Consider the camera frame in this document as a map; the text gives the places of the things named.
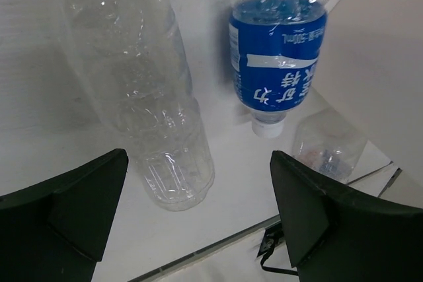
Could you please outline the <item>blue label plastic bottle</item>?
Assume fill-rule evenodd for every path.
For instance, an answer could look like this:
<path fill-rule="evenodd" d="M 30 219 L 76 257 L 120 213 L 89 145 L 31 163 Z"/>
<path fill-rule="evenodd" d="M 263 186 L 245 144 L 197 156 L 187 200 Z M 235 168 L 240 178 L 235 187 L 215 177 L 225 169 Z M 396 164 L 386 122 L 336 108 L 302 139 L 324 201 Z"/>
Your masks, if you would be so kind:
<path fill-rule="evenodd" d="M 287 113 L 307 96 L 325 35 L 328 2 L 231 0 L 234 87 L 257 136 L 279 136 Z"/>

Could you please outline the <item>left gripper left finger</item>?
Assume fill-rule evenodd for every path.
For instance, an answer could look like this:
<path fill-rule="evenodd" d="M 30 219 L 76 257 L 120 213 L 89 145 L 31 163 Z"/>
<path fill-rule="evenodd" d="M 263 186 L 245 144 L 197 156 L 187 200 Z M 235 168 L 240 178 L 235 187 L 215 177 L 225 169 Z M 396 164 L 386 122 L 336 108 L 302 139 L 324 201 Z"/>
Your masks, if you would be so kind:
<path fill-rule="evenodd" d="M 91 281 L 127 169 L 127 152 L 114 149 L 1 196 L 1 280 Z"/>

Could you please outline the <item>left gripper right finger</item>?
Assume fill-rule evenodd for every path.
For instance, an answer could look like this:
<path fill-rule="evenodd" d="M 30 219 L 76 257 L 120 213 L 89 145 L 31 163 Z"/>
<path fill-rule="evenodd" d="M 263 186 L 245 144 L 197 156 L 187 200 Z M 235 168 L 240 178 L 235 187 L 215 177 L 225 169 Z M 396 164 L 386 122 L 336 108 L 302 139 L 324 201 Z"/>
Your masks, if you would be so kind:
<path fill-rule="evenodd" d="M 421 281 L 422 210 L 365 194 L 282 151 L 270 161 L 290 264 L 301 281 Z"/>

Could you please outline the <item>crushed red-blue label bottle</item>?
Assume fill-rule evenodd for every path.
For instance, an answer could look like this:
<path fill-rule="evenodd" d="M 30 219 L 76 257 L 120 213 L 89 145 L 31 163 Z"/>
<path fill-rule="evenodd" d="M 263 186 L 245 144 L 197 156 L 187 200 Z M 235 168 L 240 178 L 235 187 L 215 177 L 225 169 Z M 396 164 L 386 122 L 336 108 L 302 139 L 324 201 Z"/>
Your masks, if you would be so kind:
<path fill-rule="evenodd" d="M 312 170 L 347 183 L 367 138 L 335 109 L 327 108 L 301 120 L 291 155 Z"/>

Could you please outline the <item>clear unlabeled plastic bottle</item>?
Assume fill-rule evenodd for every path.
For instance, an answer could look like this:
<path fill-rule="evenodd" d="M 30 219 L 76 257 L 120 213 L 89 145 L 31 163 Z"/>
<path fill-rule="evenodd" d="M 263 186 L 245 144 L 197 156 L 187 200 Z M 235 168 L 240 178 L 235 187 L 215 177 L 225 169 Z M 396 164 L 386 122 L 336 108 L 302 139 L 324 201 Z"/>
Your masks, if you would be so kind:
<path fill-rule="evenodd" d="M 55 0 L 60 48 L 147 193 L 169 211 L 202 202 L 215 170 L 169 0 Z"/>

